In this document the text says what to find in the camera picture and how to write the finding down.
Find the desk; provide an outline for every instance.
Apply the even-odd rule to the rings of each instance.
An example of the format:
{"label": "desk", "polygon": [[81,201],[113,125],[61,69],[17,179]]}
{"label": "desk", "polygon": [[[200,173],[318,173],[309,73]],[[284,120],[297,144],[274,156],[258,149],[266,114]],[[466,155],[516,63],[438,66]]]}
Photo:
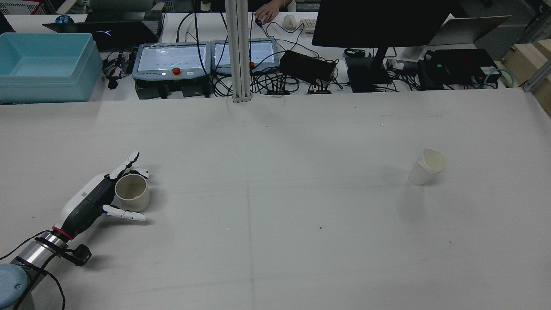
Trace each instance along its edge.
{"label": "desk", "polygon": [[[296,20],[299,21],[300,19],[307,19],[307,18],[316,18],[317,13],[316,12],[292,12],[290,14],[293,14],[296,17]],[[160,41],[161,42],[175,42],[176,41],[176,32],[178,28],[178,24],[182,20],[182,18],[186,15],[186,13],[169,13],[165,16],[165,26],[163,30],[163,34],[161,36]],[[283,12],[278,14],[278,16],[275,18],[275,22],[277,22],[280,25],[283,25],[283,18],[287,15],[287,13]],[[71,15],[72,18],[75,20],[75,22],[83,22],[85,19],[84,15]],[[55,19],[55,15],[7,15],[6,18],[8,21],[12,24],[15,31],[18,32],[27,32],[27,33],[54,33],[53,30],[50,30],[44,26],[42,26],[43,23],[52,23]],[[226,37],[226,29],[224,27],[224,23],[220,17],[219,13],[201,13],[197,15],[197,23],[198,23],[198,31],[199,31],[199,39],[201,41],[213,41],[213,40],[224,40]],[[195,36],[195,23],[193,18],[188,18],[182,25],[181,31],[180,31],[180,41],[184,41],[185,39],[185,33],[190,32],[193,36]],[[284,30],[280,29],[276,25],[271,25],[268,29],[268,33],[270,35],[274,35],[277,39],[286,39],[292,42],[295,42],[297,35],[300,31],[297,31],[296,33],[289,34],[285,32]],[[262,31],[261,28],[259,28],[256,24],[253,23],[252,25],[252,38],[265,38],[265,34]],[[342,48],[336,48],[336,47],[319,47],[319,46],[312,46],[312,35],[302,33],[299,36],[298,43],[301,45],[306,46],[309,49],[317,51],[322,57],[328,59],[328,60],[340,60],[340,62],[337,64],[337,70],[338,70],[338,81],[341,83],[345,83],[348,81],[347,77],[347,67],[344,62],[343,58],[343,51]],[[284,48],[289,49],[293,46],[292,43],[280,41],[279,42]],[[449,45],[445,48],[455,48],[455,49],[470,49],[474,48],[473,44],[461,44],[461,45]],[[435,50],[437,49],[436,46],[429,46],[426,47],[423,53],[426,50]],[[314,56],[312,52],[305,50],[304,48],[300,46],[296,46],[294,48],[295,51],[300,52],[302,54],[306,54],[309,56]],[[402,48],[397,48],[397,58],[404,58],[402,57]],[[393,55],[392,49],[388,52],[389,56]],[[105,89],[105,92],[103,94],[103,100],[104,101],[111,101],[111,100],[136,100],[138,99],[138,95],[136,94],[135,88],[134,88],[134,80],[131,76],[124,78],[122,80],[118,81],[119,86],[116,90],[109,90]],[[408,90],[405,84],[401,84],[400,82],[397,82],[398,89],[399,90]],[[298,94],[306,94],[309,84],[308,83],[301,83]],[[330,88],[331,90],[335,91],[336,93],[351,93],[352,90],[350,87],[345,87],[343,90],[338,89],[336,86],[332,86]],[[170,98],[183,98],[181,93],[173,93],[173,95]]]}
{"label": "desk", "polygon": [[[151,171],[148,222],[50,269],[68,309],[551,304],[551,120],[520,89],[12,105],[0,132],[2,253],[134,149]],[[412,186],[423,147],[448,168]]]}

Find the robotic finger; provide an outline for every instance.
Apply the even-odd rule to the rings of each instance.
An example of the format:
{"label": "robotic finger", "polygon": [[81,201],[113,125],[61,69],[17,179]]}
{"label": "robotic finger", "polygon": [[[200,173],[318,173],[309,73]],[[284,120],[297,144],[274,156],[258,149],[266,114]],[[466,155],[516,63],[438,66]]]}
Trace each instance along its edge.
{"label": "robotic finger", "polygon": [[145,215],[139,212],[124,211],[116,206],[103,205],[103,211],[110,216],[126,218],[128,220],[145,222]]}

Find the green cable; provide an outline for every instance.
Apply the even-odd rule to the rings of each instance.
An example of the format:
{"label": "green cable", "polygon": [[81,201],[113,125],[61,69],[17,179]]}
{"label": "green cable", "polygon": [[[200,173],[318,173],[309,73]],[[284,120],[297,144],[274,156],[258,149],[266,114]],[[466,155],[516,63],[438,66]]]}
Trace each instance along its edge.
{"label": "green cable", "polygon": [[486,75],[486,78],[484,79],[484,82],[482,83],[482,86],[486,85],[486,83],[488,82],[488,78],[491,76],[491,74],[494,73],[494,72],[497,72],[497,71],[503,71],[503,72],[506,72],[507,74],[509,74],[509,76],[511,77],[511,87],[515,86],[515,77],[513,76],[511,71],[509,71],[507,69],[493,69],[492,71],[490,71],[490,73],[488,75]]}

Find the teal plastic bin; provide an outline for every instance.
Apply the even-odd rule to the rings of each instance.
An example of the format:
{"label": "teal plastic bin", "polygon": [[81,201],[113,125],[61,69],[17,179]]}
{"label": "teal plastic bin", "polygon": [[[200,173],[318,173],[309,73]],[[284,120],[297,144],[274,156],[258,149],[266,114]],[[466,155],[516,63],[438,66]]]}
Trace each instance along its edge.
{"label": "teal plastic bin", "polygon": [[103,62],[91,34],[0,35],[0,102],[88,101]]}

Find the white paper cup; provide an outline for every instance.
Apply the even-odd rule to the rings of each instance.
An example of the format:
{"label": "white paper cup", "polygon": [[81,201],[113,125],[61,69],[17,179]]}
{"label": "white paper cup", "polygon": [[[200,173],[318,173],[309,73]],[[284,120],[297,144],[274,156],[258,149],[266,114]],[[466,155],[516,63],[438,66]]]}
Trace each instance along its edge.
{"label": "white paper cup", "polygon": [[115,184],[115,195],[121,200],[122,210],[142,212],[149,205],[147,180],[139,174],[127,174]]}
{"label": "white paper cup", "polygon": [[408,180],[414,185],[423,185],[444,169],[446,169],[444,155],[433,149],[425,148],[413,164],[413,168],[408,174]]}

